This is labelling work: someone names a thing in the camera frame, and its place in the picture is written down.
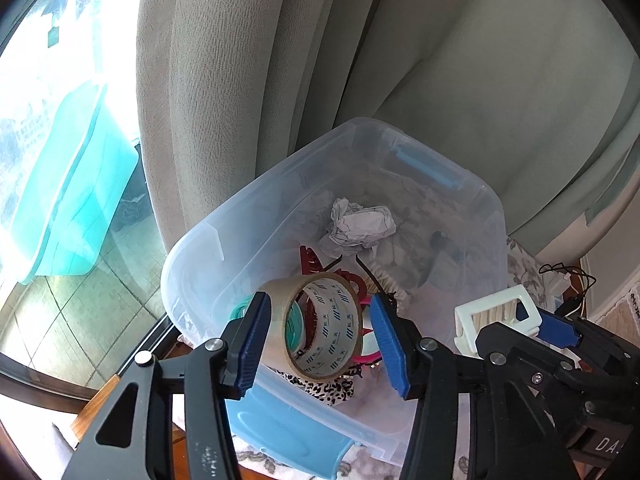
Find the leopard print cloth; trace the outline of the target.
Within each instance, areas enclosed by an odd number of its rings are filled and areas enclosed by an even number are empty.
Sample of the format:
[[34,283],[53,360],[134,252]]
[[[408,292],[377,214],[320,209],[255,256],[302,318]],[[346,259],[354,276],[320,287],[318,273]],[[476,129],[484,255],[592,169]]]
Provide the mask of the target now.
[[349,401],[355,394],[356,379],[362,377],[362,366],[353,365],[337,378],[328,382],[314,382],[280,370],[274,370],[289,384],[307,393],[323,404],[335,406]]

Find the brown packing tape roll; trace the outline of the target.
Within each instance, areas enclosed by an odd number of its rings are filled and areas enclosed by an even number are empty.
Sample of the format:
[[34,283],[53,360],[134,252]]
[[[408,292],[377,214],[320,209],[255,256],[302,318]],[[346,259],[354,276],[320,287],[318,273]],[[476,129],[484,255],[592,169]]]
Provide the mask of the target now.
[[328,382],[352,365],[362,348],[362,317],[346,278],[299,275],[260,290],[271,301],[262,364],[310,382]]

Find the floral fleece blanket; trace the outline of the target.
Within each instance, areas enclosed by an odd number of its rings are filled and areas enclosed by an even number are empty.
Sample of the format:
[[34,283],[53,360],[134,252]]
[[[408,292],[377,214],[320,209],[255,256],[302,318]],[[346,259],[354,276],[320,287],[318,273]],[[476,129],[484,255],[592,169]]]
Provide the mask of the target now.
[[[506,286],[523,285],[537,307],[546,308],[548,302],[555,307],[555,300],[548,294],[545,278],[539,273],[541,264],[510,238],[506,239]],[[261,448],[255,448],[240,437],[234,436],[236,458],[242,469],[271,479],[323,479],[323,474],[303,471],[278,460]],[[398,479],[400,468],[373,458],[367,449],[359,444],[350,444],[338,460],[332,479]]]

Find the crumpled white paper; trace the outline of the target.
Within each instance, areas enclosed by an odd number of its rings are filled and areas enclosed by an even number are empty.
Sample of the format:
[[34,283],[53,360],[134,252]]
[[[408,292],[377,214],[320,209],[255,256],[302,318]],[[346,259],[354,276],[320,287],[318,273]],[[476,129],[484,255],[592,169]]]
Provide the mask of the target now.
[[374,249],[396,230],[397,224],[386,206],[365,207],[346,197],[337,198],[332,204],[326,234],[318,245],[332,258],[357,255]]

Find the blue bin lid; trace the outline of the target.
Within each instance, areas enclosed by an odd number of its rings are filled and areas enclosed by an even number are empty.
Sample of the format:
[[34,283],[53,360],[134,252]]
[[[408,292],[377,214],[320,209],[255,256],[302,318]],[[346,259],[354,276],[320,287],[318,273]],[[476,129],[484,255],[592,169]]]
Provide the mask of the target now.
[[278,462],[334,479],[354,441],[292,408],[260,387],[227,402],[232,432]]

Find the grey green curtain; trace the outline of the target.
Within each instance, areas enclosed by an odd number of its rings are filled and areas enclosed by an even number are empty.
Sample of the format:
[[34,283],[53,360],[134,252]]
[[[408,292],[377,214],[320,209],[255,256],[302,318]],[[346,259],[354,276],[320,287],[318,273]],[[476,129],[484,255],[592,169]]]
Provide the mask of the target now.
[[371,117],[489,184],[528,252],[575,259],[639,186],[639,0],[141,0],[137,97],[166,246]]

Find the cream plastic bracket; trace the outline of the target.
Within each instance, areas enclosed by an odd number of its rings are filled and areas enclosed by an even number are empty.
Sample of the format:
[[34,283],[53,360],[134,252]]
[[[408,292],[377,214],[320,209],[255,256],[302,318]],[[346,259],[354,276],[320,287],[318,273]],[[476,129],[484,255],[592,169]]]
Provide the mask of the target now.
[[542,324],[541,315],[523,285],[500,290],[454,308],[454,344],[462,356],[478,358],[476,340],[480,331],[502,323],[512,330],[535,337]]

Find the clear plastic storage bin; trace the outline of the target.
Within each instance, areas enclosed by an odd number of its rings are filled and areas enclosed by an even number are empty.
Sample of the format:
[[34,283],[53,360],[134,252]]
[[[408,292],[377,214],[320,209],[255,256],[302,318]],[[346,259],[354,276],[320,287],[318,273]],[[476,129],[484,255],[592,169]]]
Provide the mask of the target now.
[[[326,249],[339,198],[388,208],[393,235],[356,256]],[[452,344],[454,308],[506,287],[506,222],[479,177],[370,118],[345,122],[279,162],[190,229],[160,279],[164,307],[192,344],[219,335],[233,310],[272,280],[299,274],[302,247],[326,264],[373,273],[420,333]],[[228,405],[232,431],[279,462],[336,475],[355,444],[400,464],[416,406],[385,370],[366,368],[348,400],[329,405],[261,367]]]

